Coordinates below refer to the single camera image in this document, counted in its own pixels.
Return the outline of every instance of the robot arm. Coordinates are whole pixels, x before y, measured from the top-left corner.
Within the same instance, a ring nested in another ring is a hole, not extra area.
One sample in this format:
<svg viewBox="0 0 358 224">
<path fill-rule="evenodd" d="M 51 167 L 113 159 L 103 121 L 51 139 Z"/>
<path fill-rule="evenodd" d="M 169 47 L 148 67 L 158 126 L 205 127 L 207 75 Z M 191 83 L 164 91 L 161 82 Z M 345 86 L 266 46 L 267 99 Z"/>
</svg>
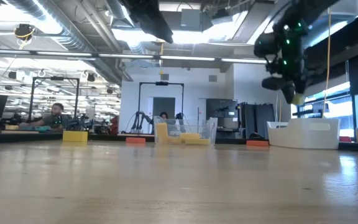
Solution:
<svg viewBox="0 0 358 224">
<path fill-rule="evenodd" d="M 261 34 L 255 43 L 254 54 L 267 60 L 266 69 L 282 78 L 270 77 L 262 82 L 269 90 L 281 90 L 287 103 L 302 104 L 303 93 L 311 82 L 313 71 L 305 69 L 302 37 L 308 35 L 308 27 L 328 7 L 339 0 L 291 0 L 283 17 L 273 26 L 274 32 Z"/>
</svg>

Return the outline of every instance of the table surface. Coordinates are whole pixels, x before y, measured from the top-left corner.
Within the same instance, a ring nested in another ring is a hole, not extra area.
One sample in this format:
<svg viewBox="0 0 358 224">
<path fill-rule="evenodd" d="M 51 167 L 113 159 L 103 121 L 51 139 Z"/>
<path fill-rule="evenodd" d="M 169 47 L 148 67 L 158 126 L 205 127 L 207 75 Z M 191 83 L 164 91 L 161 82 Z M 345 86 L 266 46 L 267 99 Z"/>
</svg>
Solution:
<svg viewBox="0 0 358 224">
<path fill-rule="evenodd" d="M 0 144 L 0 223 L 358 223 L 358 153 Z"/>
</svg>

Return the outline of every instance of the man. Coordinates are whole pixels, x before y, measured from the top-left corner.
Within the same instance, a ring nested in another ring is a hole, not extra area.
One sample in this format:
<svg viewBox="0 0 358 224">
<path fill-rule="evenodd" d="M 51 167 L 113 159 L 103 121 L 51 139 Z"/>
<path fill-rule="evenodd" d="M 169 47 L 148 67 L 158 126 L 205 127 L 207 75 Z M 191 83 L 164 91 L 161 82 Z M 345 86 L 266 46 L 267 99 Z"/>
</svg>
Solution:
<svg viewBox="0 0 358 224">
<path fill-rule="evenodd" d="M 52 131 L 63 131 L 68 121 L 68 118 L 64 114 L 62 114 L 63 110 L 64 107 L 61 103 L 55 103 L 52 105 L 52 111 L 50 116 L 46 116 L 42 120 L 32 123 L 21 123 L 20 127 L 50 126 Z"/>
</svg>

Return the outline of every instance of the plastic container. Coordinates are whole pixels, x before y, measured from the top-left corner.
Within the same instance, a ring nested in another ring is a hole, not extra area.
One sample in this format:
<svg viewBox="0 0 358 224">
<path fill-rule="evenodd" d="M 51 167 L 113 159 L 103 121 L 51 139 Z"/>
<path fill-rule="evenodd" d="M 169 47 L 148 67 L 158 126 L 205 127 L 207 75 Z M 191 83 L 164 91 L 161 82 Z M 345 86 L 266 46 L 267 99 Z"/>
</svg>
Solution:
<svg viewBox="0 0 358 224">
<path fill-rule="evenodd" d="M 338 149 L 339 119 L 298 118 L 288 123 L 267 122 L 271 146 L 300 149 Z"/>
<path fill-rule="evenodd" d="M 209 120 L 177 120 L 154 117 L 156 144 L 215 145 L 217 118 Z"/>
</svg>

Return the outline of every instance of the black frame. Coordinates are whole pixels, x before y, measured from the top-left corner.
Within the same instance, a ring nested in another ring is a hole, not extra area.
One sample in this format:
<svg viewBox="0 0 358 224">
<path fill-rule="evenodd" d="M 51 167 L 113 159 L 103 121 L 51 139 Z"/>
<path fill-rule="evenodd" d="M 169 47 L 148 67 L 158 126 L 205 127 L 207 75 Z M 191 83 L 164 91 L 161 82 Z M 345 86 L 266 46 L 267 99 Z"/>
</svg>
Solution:
<svg viewBox="0 0 358 224">
<path fill-rule="evenodd" d="M 76 95 L 75 95 L 75 107 L 74 107 L 74 117 L 77 117 L 77 107 L 78 107 L 78 95 L 80 94 L 80 79 L 79 78 L 64 78 L 64 77 L 33 77 L 31 85 L 31 97 L 30 97 L 30 111 L 28 121 L 31 121 L 32 116 L 32 102 L 34 100 L 34 90 L 37 87 L 35 85 L 36 80 L 54 80 L 54 81 L 64 81 L 64 80 L 75 80 L 77 81 Z"/>
<path fill-rule="evenodd" d="M 140 82 L 139 83 L 139 96 L 137 99 L 137 110 L 140 111 L 140 92 L 142 91 L 143 84 L 153 84 L 157 86 L 180 85 L 181 86 L 181 113 L 183 114 L 183 96 L 185 95 L 184 83 L 165 83 L 165 82 Z"/>
</svg>

